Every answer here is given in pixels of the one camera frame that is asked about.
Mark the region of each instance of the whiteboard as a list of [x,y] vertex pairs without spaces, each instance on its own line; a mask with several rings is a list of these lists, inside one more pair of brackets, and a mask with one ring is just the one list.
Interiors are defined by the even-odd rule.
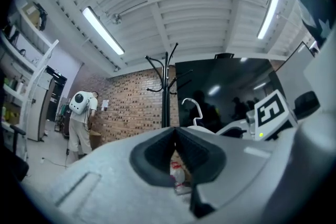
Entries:
[[308,47],[302,42],[287,61],[276,71],[284,90],[288,104],[295,108],[295,99],[312,91],[312,87],[303,74],[308,64],[314,59]]

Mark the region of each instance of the coat rack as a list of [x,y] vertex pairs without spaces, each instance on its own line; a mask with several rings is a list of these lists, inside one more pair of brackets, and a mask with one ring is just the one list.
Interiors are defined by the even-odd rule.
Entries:
[[[170,126],[170,94],[173,94],[173,95],[177,94],[177,92],[171,92],[170,88],[174,85],[174,83],[179,78],[184,77],[185,75],[187,75],[187,74],[189,74],[193,71],[193,70],[189,70],[188,72],[182,74],[178,78],[175,77],[171,81],[171,83],[168,84],[168,81],[169,81],[169,63],[170,63],[170,60],[172,59],[172,56],[173,56],[174,51],[175,51],[177,46],[178,46],[178,43],[175,44],[175,47],[174,47],[172,53],[170,54],[169,58],[168,58],[168,52],[165,53],[164,65],[163,65],[163,63],[161,63],[161,61],[159,61],[157,59],[153,59],[149,56],[145,57],[148,60],[148,62],[151,64],[151,66],[154,68],[154,70],[156,71],[157,75],[159,76],[159,78],[161,80],[161,88],[159,90],[153,90],[153,89],[147,88],[147,91],[161,92],[163,90],[163,92],[162,92],[162,124],[161,124],[162,128]],[[162,66],[162,75],[160,75],[160,73],[158,72],[157,68],[155,67],[155,65],[153,64],[152,61],[158,62]],[[178,89],[187,85],[189,82],[191,82],[191,80],[189,80],[188,82],[186,82],[183,85],[181,85],[180,87],[178,87]]]

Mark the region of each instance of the white shelving unit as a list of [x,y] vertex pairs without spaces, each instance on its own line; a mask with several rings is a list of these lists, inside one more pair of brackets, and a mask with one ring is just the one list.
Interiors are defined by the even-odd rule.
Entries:
[[[35,48],[41,53],[41,58],[37,62],[36,65],[31,63],[28,59],[22,56],[18,50],[10,44],[6,36],[1,32],[0,37],[5,45],[7,51],[10,52],[14,59],[16,59],[21,65],[28,68],[28,70],[32,71],[32,77],[29,80],[28,86],[26,87],[25,94],[19,94],[9,86],[4,85],[4,90],[20,100],[21,103],[21,111],[20,111],[20,119],[19,124],[17,125],[20,129],[27,131],[27,121],[29,117],[29,110],[32,104],[33,96],[35,93],[35,89],[37,87],[37,83],[43,74],[43,71],[47,67],[48,60],[51,57],[52,51],[55,46],[58,44],[58,40],[56,39],[54,42],[50,42],[42,32],[40,32],[29,20],[27,15],[23,12],[22,7],[18,5],[18,1],[15,0],[15,5],[17,8],[17,13],[14,16],[11,16],[11,24],[15,26],[15,28],[19,31],[19,33]],[[2,127],[8,131],[13,131],[10,128],[10,124],[7,122],[2,122]],[[24,160],[27,159],[27,151],[25,151],[24,156],[20,156]]]

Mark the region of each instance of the white shirt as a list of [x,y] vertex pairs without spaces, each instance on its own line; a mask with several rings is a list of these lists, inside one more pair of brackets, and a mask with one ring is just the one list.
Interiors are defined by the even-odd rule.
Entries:
[[72,112],[70,118],[79,122],[83,122],[85,124],[88,123],[88,118],[90,116],[90,110],[97,110],[98,100],[93,96],[92,92],[89,93],[89,104],[87,109],[83,111],[80,115]]

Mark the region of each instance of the gray floor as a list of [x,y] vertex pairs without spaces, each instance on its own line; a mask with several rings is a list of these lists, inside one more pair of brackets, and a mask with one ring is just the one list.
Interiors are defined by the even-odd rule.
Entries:
[[66,162],[68,140],[64,139],[61,133],[55,132],[54,126],[54,122],[47,121],[45,130],[48,136],[43,137],[44,142],[27,141],[29,171],[22,183],[41,193],[65,171],[65,164],[69,166],[74,162],[72,152]]

